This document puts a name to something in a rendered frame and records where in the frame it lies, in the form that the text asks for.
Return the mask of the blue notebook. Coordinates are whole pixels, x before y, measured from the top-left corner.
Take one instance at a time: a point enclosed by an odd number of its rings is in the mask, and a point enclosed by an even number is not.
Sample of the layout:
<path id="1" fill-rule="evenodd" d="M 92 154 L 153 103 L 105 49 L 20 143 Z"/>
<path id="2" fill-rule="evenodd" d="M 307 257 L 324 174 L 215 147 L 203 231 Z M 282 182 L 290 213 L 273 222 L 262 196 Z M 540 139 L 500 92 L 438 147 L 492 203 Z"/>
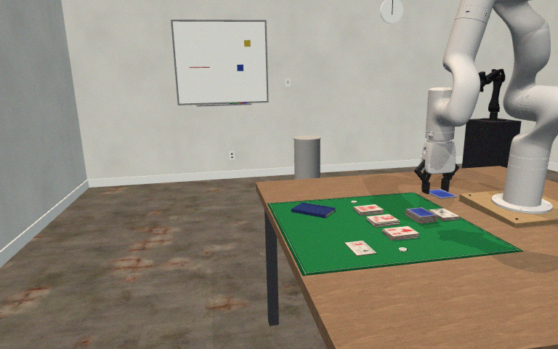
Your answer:
<path id="1" fill-rule="evenodd" d="M 330 214 L 336 211 L 336 208 L 329 206 L 321 206 L 317 204 L 308 204 L 302 202 L 291 209 L 291 212 L 299 214 L 307 214 L 315 217 L 327 218 Z"/>

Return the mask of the green card cloth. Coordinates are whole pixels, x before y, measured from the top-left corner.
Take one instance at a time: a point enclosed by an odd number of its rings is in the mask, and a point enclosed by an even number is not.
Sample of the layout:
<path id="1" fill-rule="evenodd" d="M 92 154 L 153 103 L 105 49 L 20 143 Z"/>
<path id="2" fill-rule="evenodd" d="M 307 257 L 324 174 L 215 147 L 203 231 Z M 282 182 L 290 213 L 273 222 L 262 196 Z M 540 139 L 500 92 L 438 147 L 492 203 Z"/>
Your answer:
<path id="1" fill-rule="evenodd" d="M 336 211 L 327 218 L 291 212 L 302 202 Z M 412 220 L 405 215 L 406 209 L 440 209 L 414 193 L 302 202 L 271 205 L 306 272 L 514 249 L 461 219 L 437 218 L 437 222 L 422 224 Z M 383 214 L 360 216 L 353 208 L 371 204 L 398 219 L 399 225 L 376 228 L 366 217 Z M 419 237 L 391 241 L 382 233 L 384 228 L 403 226 L 414 229 Z M 364 241 L 376 254 L 356 256 L 345 244 L 352 241 Z M 400 247 L 407 251 L 401 252 Z"/>

